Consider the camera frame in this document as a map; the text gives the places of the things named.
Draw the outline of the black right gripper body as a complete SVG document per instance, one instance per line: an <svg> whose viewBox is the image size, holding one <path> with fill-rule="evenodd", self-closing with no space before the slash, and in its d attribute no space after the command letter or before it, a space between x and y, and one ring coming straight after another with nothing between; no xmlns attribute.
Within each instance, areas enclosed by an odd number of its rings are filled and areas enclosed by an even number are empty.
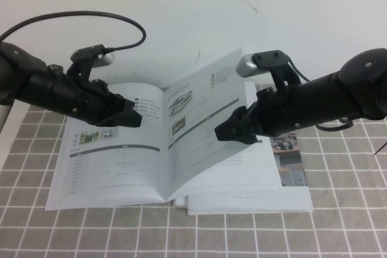
<svg viewBox="0 0 387 258"><path fill-rule="evenodd" d="M256 93L246 112L246 131L252 135L277 137L306 127L306 89L303 86Z"/></svg>

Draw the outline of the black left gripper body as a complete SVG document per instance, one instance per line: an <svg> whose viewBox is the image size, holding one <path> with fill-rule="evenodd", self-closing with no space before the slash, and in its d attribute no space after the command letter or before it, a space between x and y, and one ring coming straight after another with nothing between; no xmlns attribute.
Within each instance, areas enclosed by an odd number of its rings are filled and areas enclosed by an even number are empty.
<svg viewBox="0 0 387 258"><path fill-rule="evenodd" d="M102 80L83 82L60 71L33 74L29 79L30 104L94 126L107 118L121 118L124 99Z"/></svg>

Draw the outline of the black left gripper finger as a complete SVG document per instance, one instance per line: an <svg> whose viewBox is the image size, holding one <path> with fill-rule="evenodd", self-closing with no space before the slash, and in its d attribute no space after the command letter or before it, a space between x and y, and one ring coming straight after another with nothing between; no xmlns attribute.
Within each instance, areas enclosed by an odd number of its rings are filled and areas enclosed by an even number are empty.
<svg viewBox="0 0 387 258"><path fill-rule="evenodd" d="M107 118L99 122L99 127L140 127L140 118Z"/></svg>
<svg viewBox="0 0 387 258"><path fill-rule="evenodd" d="M124 127L140 127L142 116L135 110L133 101L124 99L122 109L122 126Z"/></svg>

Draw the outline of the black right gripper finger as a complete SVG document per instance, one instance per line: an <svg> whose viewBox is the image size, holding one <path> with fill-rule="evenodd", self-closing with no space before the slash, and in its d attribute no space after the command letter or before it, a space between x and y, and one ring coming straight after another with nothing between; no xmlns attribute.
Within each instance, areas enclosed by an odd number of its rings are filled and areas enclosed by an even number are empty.
<svg viewBox="0 0 387 258"><path fill-rule="evenodd" d="M227 124L218 126L218 140L237 141L248 145L258 142L258 139L255 135L250 135L236 126L229 126Z"/></svg>
<svg viewBox="0 0 387 258"><path fill-rule="evenodd" d="M220 125L227 124L229 126L236 126L242 129L245 133L251 135L251 120L247 113L248 110L246 106L238 107L232 112L231 116ZM215 128L215 134L218 139L218 126Z"/></svg>

